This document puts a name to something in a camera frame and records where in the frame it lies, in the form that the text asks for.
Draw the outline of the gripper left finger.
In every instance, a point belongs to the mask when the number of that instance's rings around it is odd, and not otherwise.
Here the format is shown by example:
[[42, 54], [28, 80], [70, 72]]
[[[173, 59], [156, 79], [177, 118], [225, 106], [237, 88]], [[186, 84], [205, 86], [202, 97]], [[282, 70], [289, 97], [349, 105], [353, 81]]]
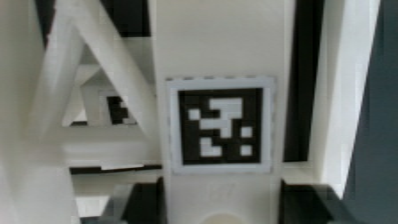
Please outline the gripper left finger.
[[163, 178], [152, 183], [116, 186], [100, 215], [79, 221], [81, 224], [166, 224]]

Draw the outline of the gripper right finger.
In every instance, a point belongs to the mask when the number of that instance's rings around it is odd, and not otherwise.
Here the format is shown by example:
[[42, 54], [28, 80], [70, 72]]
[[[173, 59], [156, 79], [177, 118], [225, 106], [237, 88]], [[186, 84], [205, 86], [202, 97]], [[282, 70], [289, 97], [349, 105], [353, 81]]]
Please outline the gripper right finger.
[[331, 187], [280, 182], [278, 224], [342, 224], [347, 221], [349, 212]]

